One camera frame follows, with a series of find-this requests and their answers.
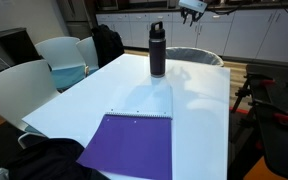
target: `black backpack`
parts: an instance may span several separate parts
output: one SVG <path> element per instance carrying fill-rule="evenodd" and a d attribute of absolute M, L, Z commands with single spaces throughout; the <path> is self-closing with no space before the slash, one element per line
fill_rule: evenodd
<path fill-rule="evenodd" d="M 100 68 L 124 54 L 123 43 L 118 32 L 102 24 L 92 28 L 92 33 Z"/>
<path fill-rule="evenodd" d="M 22 150 L 7 163 L 12 180 L 107 180 L 76 162 L 84 147 L 71 139 L 48 139 Z"/>

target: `kitchen counter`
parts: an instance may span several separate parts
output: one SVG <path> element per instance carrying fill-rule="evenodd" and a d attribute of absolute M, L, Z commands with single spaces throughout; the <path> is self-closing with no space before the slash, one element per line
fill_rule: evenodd
<path fill-rule="evenodd" d="M 238 10 L 243 9 L 278 9 L 278 8 L 288 8 L 288 2 L 283 2 L 283 6 L 279 2 L 259 2 L 246 4 L 240 7 Z M 209 5 L 207 10 L 231 10 L 236 8 L 237 5 L 227 5 L 227 4 L 219 4 L 219 5 Z M 96 11 L 96 14 L 107 14 L 107 13 L 144 13 L 144 12 L 178 12 L 180 8 L 169 9 L 167 7 L 159 7 L 159 8 L 134 8 L 134 9 L 124 9 L 124 10 L 111 10 L 111 11 Z"/>

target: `white table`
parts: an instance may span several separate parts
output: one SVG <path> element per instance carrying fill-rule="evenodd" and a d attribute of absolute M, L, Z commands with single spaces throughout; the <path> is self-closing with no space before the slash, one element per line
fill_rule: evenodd
<path fill-rule="evenodd" d="M 118 86 L 169 84 L 173 89 L 173 179 L 226 179 L 230 70 L 167 60 L 163 78 L 150 76 L 148 57 L 124 54 L 24 117 L 49 138 L 84 147 Z M 102 172 L 110 179 L 140 179 Z"/>

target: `bottle cap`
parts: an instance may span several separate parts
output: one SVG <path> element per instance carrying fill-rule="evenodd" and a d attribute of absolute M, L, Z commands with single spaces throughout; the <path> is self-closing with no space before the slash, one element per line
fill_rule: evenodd
<path fill-rule="evenodd" d="M 150 30 L 150 38 L 151 39 L 164 39 L 165 38 L 165 30 L 163 29 L 163 22 L 154 22 L 151 24 Z"/>

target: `cabinet door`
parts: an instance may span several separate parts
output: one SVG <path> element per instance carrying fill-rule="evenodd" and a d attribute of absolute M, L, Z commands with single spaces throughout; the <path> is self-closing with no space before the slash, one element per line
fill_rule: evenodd
<path fill-rule="evenodd" d="M 110 14 L 96 14 L 97 24 L 105 24 L 103 22 L 113 21 Z"/>
<path fill-rule="evenodd" d="M 179 12 L 173 13 L 172 46 L 173 47 L 195 47 L 198 23 L 190 27 L 191 16 L 187 17 L 186 23 Z"/>
<path fill-rule="evenodd" d="M 130 22 L 115 22 L 113 28 L 121 36 L 124 46 L 132 46 Z"/>
<path fill-rule="evenodd" d="M 128 14 L 112 14 L 113 30 L 121 36 L 124 46 L 132 46 L 131 26 Z"/>
<path fill-rule="evenodd" d="M 157 21 L 163 22 L 166 47 L 172 46 L 172 13 L 150 13 L 150 25 Z"/>
<path fill-rule="evenodd" d="M 267 32 L 257 59 L 288 62 L 288 14 L 278 10 Z"/>
<path fill-rule="evenodd" d="M 223 55 L 230 27 L 231 23 L 200 22 L 196 47 Z"/>
<path fill-rule="evenodd" d="M 276 10 L 235 12 L 224 56 L 254 59 Z"/>
<path fill-rule="evenodd" d="M 130 22 L 132 31 L 132 45 L 134 47 L 148 48 L 149 22 Z"/>
<path fill-rule="evenodd" d="M 105 24 L 106 26 L 108 26 L 108 28 L 110 28 L 111 30 L 114 29 L 113 27 L 113 22 L 111 21 L 97 21 L 98 25 L 101 25 L 101 24 Z"/>
<path fill-rule="evenodd" d="M 132 46 L 148 48 L 149 14 L 129 14 L 132 34 Z"/>

